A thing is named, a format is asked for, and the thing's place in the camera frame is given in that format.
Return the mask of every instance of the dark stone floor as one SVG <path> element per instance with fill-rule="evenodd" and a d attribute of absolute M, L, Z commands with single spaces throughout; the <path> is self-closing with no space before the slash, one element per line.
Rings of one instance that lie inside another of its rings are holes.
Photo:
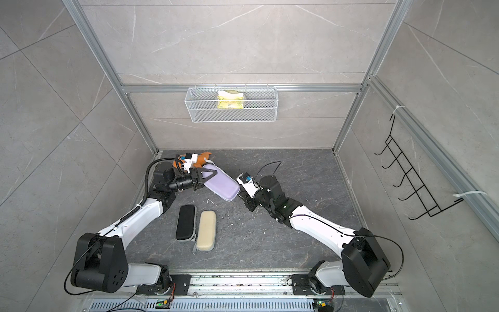
<path fill-rule="evenodd" d="M 282 164 L 275 175 L 288 197 L 342 226 L 354 229 L 361 226 L 331 150 L 210 152 L 213 153 L 210 159 L 233 178 L 246 171 L 255 175 L 259 167 L 280 160 Z M 164 151 L 163 157 L 176 153 L 185 152 Z M 272 174 L 274 168 L 274 165 L 265 167 L 260 177 Z M 175 239 L 179 208 L 186 204 L 197 207 L 198 222 L 201 211 L 216 212 L 217 236 L 212 251 L 198 251 L 194 255 L 194 242 Z M 172 207 L 137 235 L 126 254 L 129 262 L 166 264 L 171 270 L 311 268 L 320 260 L 339 260 L 325 245 L 279 224 L 262 207 L 250 212 L 239 197 L 226 202 L 206 187 L 177 193 Z"/>

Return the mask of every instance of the gray marble wall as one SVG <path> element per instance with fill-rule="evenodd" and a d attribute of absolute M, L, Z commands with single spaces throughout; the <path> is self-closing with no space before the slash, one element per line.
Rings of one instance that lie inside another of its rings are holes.
<path fill-rule="evenodd" d="M 415 1 L 379 72 L 496 202 L 498 8 L 497 1 Z M 401 168 L 383 169 L 394 157 L 374 154 L 384 147 L 391 113 L 370 91 L 340 158 L 370 228 L 402 242 L 406 263 L 396 281 L 410 310 L 497 310 L 499 246 L 470 207 L 463 202 L 434 217 L 408 219 L 424 212 L 421 203 L 417 197 L 398 200 L 411 194 L 410 185 L 405 180 L 395 188 Z M 435 164 L 398 121 L 392 134 L 438 204 L 450 205 L 456 191 Z"/>
<path fill-rule="evenodd" d="M 124 83 L 192 85 L 360 83 L 395 6 L 395 0 L 80 2 Z M 162 149 L 328 148 L 354 97 L 282 93 L 276 122 L 195 124 L 183 93 L 132 95 Z"/>
<path fill-rule="evenodd" d="M 60 0 L 0 2 L 0 311 L 66 311 L 77 238 L 151 153 Z"/>
<path fill-rule="evenodd" d="M 499 205 L 499 1 L 413 3 L 379 77 Z"/>
<path fill-rule="evenodd" d="M 125 82 L 359 83 L 391 0 L 81 0 Z"/>
<path fill-rule="evenodd" d="M 131 98 L 160 149 L 330 148 L 355 93 L 280 93 L 275 122 L 194 123 L 184 93 L 133 93 Z"/>

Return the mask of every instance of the black wire rack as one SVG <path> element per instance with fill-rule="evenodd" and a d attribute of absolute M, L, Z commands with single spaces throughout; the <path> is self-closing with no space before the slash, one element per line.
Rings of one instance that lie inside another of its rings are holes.
<path fill-rule="evenodd" d="M 395 141 L 395 139 L 392 136 L 393 124 L 395 123 L 395 115 L 392 115 L 390 117 L 390 121 L 392 122 L 392 126 L 390 128 L 390 134 L 388 135 L 388 137 L 385 140 L 385 148 L 381 151 L 381 153 L 379 153 L 379 154 L 374 153 L 374 154 L 377 155 L 377 156 L 379 156 L 379 155 L 383 154 L 386 150 L 389 150 L 390 153 L 392 153 L 392 155 L 393 155 L 393 157 L 395 157 L 395 159 L 392 161 L 392 163 L 388 167 L 382 166 L 383 169 L 388 169 L 394 163 L 397 163 L 400 166 L 400 168 L 402 169 L 402 171 L 404 172 L 404 176 L 402 177 L 402 180 L 400 181 L 399 185 L 393 184 L 393 186 L 394 187 L 400 187 L 402 185 L 402 183 L 404 182 L 404 180 L 407 178 L 407 180 L 409 181 L 409 183 L 411 184 L 411 187 L 413 189 L 413 192 L 409 196 L 407 196 L 406 198 L 403 198 L 403 199 L 399 198 L 399 200 L 405 201 L 405 200 L 408 200 L 409 198 L 411 198 L 413 195 L 416 195 L 418 197 L 419 201 L 421 202 L 421 204 L 423 205 L 423 207 L 425 208 L 425 212 L 424 213 L 422 213 L 421 215 L 419 215 L 419 216 L 417 216 L 415 218 L 410 218 L 409 217 L 409 220 L 416 220 L 416 219 L 419 219 L 420 217 L 422 217 L 424 215 L 429 215 L 430 217 L 433 217 L 433 216 L 435 216 L 435 215 L 437 215 L 437 214 L 439 214 L 441 212 L 444 212 L 445 210 L 449 209 L 450 207 L 452 207 L 454 205 L 457 205 L 458 203 L 462 202 L 464 199 L 463 198 L 458 198 L 450 206 L 448 206 L 446 208 L 440 207 L 440 205 L 437 203 L 437 201 L 433 197 L 433 195 L 430 192 L 430 190 L 428 190 L 428 188 L 426 187 L 425 183 L 421 179 L 420 175 L 418 174 L 418 171 L 414 168 L 414 166 L 412 165 L 412 163 L 409 161 L 409 159 L 407 158 L 407 156 L 405 155 L 405 153 L 402 151 L 402 149 L 400 148 L 400 146 L 397 144 L 397 142 Z M 394 153 L 392 147 L 390 147 L 390 144 L 392 144 L 393 147 L 396 146 L 398 148 L 398 150 L 400 151 L 400 153 L 397 153 L 397 155 L 395 155 L 396 153 Z M 405 170 L 404 167 L 402 166 L 402 164 L 401 164 L 402 160 L 407 161 L 407 163 L 409 164 L 409 169 L 408 170 Z M 411 171 L 414 172 L 414 174 L 416 175 L 416 178 L 415 178 L 416 180 L 411 180 L 411 178 L 409 177 L 409 173 Z M 425 204 L 425 202 L 422 199 L 423 193 L 427 193 L 430 196 L 431 201 L 433 201 L 432 204 L 430 204 L 430 205 L 426 205 Z"/>

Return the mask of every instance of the cable tie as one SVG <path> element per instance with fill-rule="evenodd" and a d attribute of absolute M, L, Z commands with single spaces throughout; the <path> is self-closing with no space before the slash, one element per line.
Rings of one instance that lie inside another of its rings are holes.
<path fill-rule="evenodd" d="M 405 106 L 404 106 L 404 105 L 397 105 L 397 106 L 395 106 L 395 109 L 393 110 L 392 115 L 394 115 L 394 114 L 395 114 L 395 111 L 396 111 L 399 107 L 405 107 Z"/>
<path fill-rule="evenodd" d="M 454 196 L 454 197 L 462 197 L 462 196 L 468 195 L 468 194 L 484 194 L 484 195 L 488 195 L 487 193 L 482 192 L 482 191 L 469 191 L 469 192 L 464 192 L 464 193 L 461 193 L 461 194 L 452 194 L 452 196 Z"/>

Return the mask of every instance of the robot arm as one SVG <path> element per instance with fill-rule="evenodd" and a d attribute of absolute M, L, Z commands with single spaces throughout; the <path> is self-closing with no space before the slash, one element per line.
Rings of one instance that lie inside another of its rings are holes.
<path fill-rule="evenodd" d="M 316 293 L 333 285 L 348 285 L 363 296 L 373 295 L 390 263 L 370 231 L 345 228 L 311 212 L 302 203 L 286 197 L 274 176 L 263 177 L 257 183 L 243 173 L 236 180 L 243 189 L 239 197 L 250 211 L 264 207 L 278 222 L 309 234 L 341 258 L 335 262 L 320 261 L 310 271 L 309 284 Z"/>
<path fill-rule="evenodd" d="M 212 169 L 192 168 L 197 155 L 187 156 L 189 161 L 181 171 L 176 172 L 170 162 L 157 164 L 153 187 L 142 203 L 97 234 L 86 233 L 78 239 L 71 270 L 73 286 L 113 293 L 121 287 L 149 285 L 146 290 L 158 295 L 169 289 L 167 266 L 128 263 L 125 249 L 151 221 L 168 210 L 177 191 L 197 190 L 217 174 Z"/>

